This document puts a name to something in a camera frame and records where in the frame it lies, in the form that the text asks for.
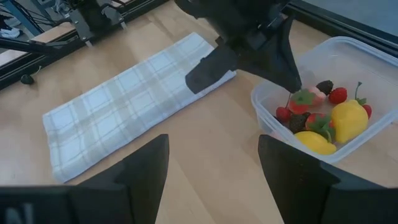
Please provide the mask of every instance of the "plaid towel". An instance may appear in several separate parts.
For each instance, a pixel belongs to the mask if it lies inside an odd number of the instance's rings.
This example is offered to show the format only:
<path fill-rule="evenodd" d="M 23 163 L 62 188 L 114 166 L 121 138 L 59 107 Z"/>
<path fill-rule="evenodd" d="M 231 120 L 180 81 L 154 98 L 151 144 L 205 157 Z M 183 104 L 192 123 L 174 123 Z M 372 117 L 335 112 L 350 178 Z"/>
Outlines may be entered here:
<path fill-rule="evenodd" d="M 198 34 L 43 115 L 56 180 L 66 182 L 235 76 L 194 95 L 185 75 L 213 47 Z"/>

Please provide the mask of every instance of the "blackberry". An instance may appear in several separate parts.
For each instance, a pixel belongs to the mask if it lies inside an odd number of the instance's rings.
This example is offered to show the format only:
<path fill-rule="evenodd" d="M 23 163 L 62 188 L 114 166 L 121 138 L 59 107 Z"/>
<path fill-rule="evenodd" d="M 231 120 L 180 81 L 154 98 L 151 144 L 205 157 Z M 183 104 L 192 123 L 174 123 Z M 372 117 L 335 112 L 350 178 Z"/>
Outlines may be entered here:
<path fill-rule="evenodd" d="M 320 82 L 317 84 L 317 88 L 327 96 L 331 93 L 331 90 L 333 89 L 333 82 L 331 82 L 330 80 Z"/>
<path fill-rule="evenodd" d="M 293 132 L 293 134 L 301 132 L 305 129 L 305 122 L 310 115 L 310 112 L 305 112 L 304 114 L 292 114 L 292 117 L 289 121 L 289 129 Z"/>
<path fill-rule="evenodd" d="M 277 118 L 276 116 L 274 116 L 274 118 L 275 118 L 279 123 L 283 124 L 283 122 L 282 122 L 279 118 Z"/>

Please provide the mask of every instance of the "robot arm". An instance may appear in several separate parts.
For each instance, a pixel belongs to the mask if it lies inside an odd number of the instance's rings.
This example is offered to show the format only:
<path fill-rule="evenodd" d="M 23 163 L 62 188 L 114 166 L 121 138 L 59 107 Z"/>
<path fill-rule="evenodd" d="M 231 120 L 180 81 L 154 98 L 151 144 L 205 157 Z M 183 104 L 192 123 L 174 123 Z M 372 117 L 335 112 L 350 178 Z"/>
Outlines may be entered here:
<path fill-rule="evenodd" d="M 175 0 L 187 14 L 205 18 L 220 35 L 217 48 L 185 77 L 198 93 L 228 70 L 258 75 L 291 93 L 302 83 L 289 44 L 293 18 L 280 11 L 290 0 Z"/>

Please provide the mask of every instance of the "strawberry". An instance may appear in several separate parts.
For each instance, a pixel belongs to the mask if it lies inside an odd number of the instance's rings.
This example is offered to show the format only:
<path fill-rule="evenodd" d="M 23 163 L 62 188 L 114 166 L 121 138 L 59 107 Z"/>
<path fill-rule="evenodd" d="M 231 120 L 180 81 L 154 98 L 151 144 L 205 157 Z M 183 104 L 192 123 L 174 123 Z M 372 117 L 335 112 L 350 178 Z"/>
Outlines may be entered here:
<path fill-rule="evenodd" d="M 355 89 L 355 100 L 358 101 L 358 103 L 366 110 L 367 114 L 368 114 L 368 118 L 371 118 L 372 115 L 372 108 L 366 104 L 366 98 L 360 99 L 358 97 L 356 97 L 356 94 L 358 93 L 358 88 L 362 85 L 361 82 L 358 82 L 358 85 L 356 86 Z"/>
<path fill-rule="evenodd" d="M 307 112 L 309 107 L 313 105 L 315 99 L 315 93 L 311 93 L 309 90 L 300 90 L 292 95 L 289 100 L 289 110 L 293 114 L 304 114 Z"/>
<path fill-rule="evenodd" d="M 369 105 L 362 105 L 362 107 L 366 110 L 368 113 L 368 118 L 370 119 L 372 116 L 372 108 Z"/>
<path fill-rule="evenodd" d="M 311 130 L 309 127 L 311 124 L 316 123 L 319 121 L 320 118 L 324 118 L 326 114 L 323 113 L 312 113 L 305 122 L 305 129 Z M 329 127 L 334 128 L 333 122 L 329 122 Z"/>
<path fill-rule="evenodd" d="M 347 100 L 347 89 L 343 87 L 335 88 L 329 94 L 329 102 L 333 104 L 339 104 Z"/>
<path fill-rule="evenodd" d="M 313 113 L 305 122 L 305 128 L 325 137 L 329 142 L 335 137 L 336 130 L 331 121 L 331 116 L 321 113 Z"/>
<path fill-rule="evenodd" d="M 278 107 L 276 109 L 276 118 L 279 122 L 281 123 L 286 123 L 290 120 L 290 115 L 292 113 L 290 112 L 289 109 L 284 108 L 284 107 Z"/>

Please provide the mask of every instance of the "plastic fruit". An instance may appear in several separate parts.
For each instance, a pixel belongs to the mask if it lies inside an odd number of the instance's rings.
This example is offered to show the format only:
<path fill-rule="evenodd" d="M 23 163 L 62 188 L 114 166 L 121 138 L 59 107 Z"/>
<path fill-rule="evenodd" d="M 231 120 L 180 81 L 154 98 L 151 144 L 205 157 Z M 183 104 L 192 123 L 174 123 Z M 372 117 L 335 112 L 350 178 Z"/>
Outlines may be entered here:
<path fill-rule="evenodd" d="M 317 84 L 317 88 L 327 96 L 331 93 L 331 90 L 333 89 L 333 82 L 330 80 L 320 82 Z"/>
<path fill-rule="evenodd" d="M 315 94 L 309 90 L 300 90 L 292 95 L 289 100 L 289 110 L 293 114 L 304 114 L 313 104 Z"/>
<path fill-rule="evenodd" d="M 276 118 L 281 123 L 289 122 L 291 114 L 292 112 L 290 112 L 290 110 L 287 108 L 280 106 L 276 109 Z"/>
<path fill-rule="evenodd" d="M 331 121 L 331 116 L 327 114 L 311 114 L 305 122 L 305 129 L 322 135 L 329 142 L 332 142 L 332 139 L 334 139 L 336 135 L 336 130 Z"/>
<path fill-rule="evenodd" d="M 312 101 L 311 106 L 318 106 L 326 100 L 326 94 L 320 91 L 317 87 L 311 87 L 308 89 L 310 93 L 314 93 L 315 97 Z"/>
<path fill-rule="evenodd" d="M 305 122 L 310 115 L 311 113 L 309 112 L 305 112 L 304 114 L 292 114 L 289 121 L 289 129 L 293 133 L 303 131 L 305 127 Z"/>
<path fill-rule="evenodd" d="M 372 108 L 365 104 L 366 103 L 366 98 L 360 99 L 357 97 L 357 93 L 358 93 L 358 88 L 362 85 L 361 82 L 358 82 L 358 85 L 356 86 L 355 89 L 355 100 L 358 101 L 358 103 L 366 110 L 367 114 L 368 114 L 368 119 L 370 119 L 371 115 L 372 115 Z"/>
<path fill-rule="evenodd" d="M 362 107 L 366 110 L 368 119 L 370 119 L 372 116 L 372 108 L 369 105 L 362 105 Z"/>
<path fill-rule="evenodd" d="M 331 120 L 336 129 L 336 141 L 345 143 L 365 131 L 368 114 L 356 100 L 340 103 L 331 111 Z"/>
<path fill-rule="evenodd" d="M 333 104 L 339 104 L 347 100 L 347 89 L 343 87 L 339 87 L 334 89 L 329 94 L 329 102 Z"/>
<path fill-rule="evenodd" d="M 312 131 L 301 131 L 294 136 L 311 151 L 321 155 L 330 155 L 336 152 L 336 146 L 329 143 L 322 135 Z"/>

